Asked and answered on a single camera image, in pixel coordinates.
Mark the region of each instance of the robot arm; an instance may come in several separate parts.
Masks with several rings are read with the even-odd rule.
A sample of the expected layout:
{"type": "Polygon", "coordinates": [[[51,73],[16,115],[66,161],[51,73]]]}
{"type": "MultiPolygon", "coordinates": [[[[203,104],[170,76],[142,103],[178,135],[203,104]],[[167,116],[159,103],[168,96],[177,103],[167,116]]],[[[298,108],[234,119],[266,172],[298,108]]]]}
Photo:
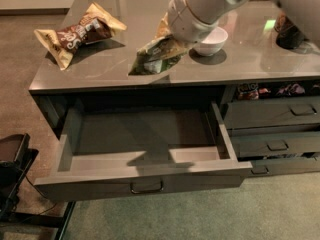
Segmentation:
{"type": "MultiPolygon", "coordinates": [[[[171,0],[168,24],[173,36],[183,42],[201,42],[219,18],[249,0],[171,0]]],[[[320,0],[271,0],[297,27],[320,47],[320,0]]]]}

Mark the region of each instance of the gray carpet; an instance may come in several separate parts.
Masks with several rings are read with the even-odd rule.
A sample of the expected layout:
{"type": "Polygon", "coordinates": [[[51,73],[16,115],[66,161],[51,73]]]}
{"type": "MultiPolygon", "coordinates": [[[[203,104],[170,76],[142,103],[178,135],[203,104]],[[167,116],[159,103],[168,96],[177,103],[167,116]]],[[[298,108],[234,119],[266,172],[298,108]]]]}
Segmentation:
{"type": "MultiPolygon", "coordinates": [[[[39,150],[29,178],[48,175],[58,140],[28,93],[46,52],[35,28],[63,15],[0,17],[0,137],[28,132],[39,150]]],[[[26,181],[18,211],[54,204],[26,181]]],[[[58,204],[47,214],[62,214],[58,204]]],[[[0,239],[54,239],[45,228],[7,226],[0,239]]],[[[65,239],[320,239],[320,173],[254,178],[240,188],[78,202],[65,239]]]]}

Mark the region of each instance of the drawer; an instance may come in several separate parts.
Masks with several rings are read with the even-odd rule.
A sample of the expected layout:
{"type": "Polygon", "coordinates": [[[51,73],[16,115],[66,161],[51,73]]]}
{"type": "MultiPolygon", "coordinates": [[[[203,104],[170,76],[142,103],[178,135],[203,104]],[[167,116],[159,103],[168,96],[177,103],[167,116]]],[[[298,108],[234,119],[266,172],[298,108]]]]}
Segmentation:
{"type": "Polygon", "coordinates": [[[320,171],[319,158],[279,158],[252,161],[250,177],[274,176],[320,171]]]}
{"type": "Polygon", "coordinates": [[[320,122],[320,97],[279,98],[228,103],[227,129],[320,122]]]}
{"type": "Polygon", "coordinates": [[[56,201],[239,186],[238,162],[215,103],[207,112],[69,110],[56,163],[35,185],[56,201]]]}
{"type": "Polygon", "coordinates": [[[231,141],[241,158],[320,151],[320,131],[237,136],[231,141]]]}

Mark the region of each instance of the bowl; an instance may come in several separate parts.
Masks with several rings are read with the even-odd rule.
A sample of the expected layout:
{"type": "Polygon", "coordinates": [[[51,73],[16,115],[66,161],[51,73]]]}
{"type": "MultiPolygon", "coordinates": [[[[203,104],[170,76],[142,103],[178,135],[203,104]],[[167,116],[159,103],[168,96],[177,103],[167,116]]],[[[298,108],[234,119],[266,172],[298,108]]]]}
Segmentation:
{"type": "Polygon", "coordinates": [[[227,39],[227,31],[216,27],[201,43],[197,43],[193,49],[201,56],[212,56],[221,50],[227,39]]]}

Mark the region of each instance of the metal handle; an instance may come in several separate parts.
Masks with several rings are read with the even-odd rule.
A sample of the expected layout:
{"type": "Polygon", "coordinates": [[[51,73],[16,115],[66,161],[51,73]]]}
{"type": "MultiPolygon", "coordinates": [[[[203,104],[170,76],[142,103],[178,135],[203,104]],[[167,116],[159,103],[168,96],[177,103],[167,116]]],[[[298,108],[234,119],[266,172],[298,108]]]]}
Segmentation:
{"type": "Polygon", "coordinates": [[[290,108],[290,107],[289,108],[290,108],[290,112],[294,116],[314,116],[314,115],[316,115],[318,113],[317,110],[311,105],[310,105],[310,107],[311,107],[311,111],[310,112],[304,112],[304,113],[296,113],[296,112],[294,112],[294,110],[292,108],[290,108]]]}
{"type": "Polygon", "coordinates": [[[133,185],[134,185],[133,183],[130,183],[130,190],[131,190],[131,193],[135,194],[135,195],[159,193],[159,192],[162,192],[163,188],[164,188],[163,181],[160,181],[160,188],[150,189],[150,190],[136,191],[136,190],[133,189],[133,185]]]}
{"type": "Polygon", "coordinates": [[[253,175],[267,175],[267,174],[269,174],[270,172],[269,172],[268,167],[265,166],[264,168],[266,169],[265,172],[254,172],[253,170],[251,170],[251,173],[252,173],[253,175]]]}
{"type": "Polygon", "coordinates": [[[285,141],[283,141],[283,143],[284,143],[284,145],[285,145],[284,148],[271,148],[268,143],[267,143],[267,147],[268,147],[268,149],[269,149],[270,151],[286,151],[286,150],[288,150],[288,149],[289,149],[288,144],[287,144],[285,141]]]}

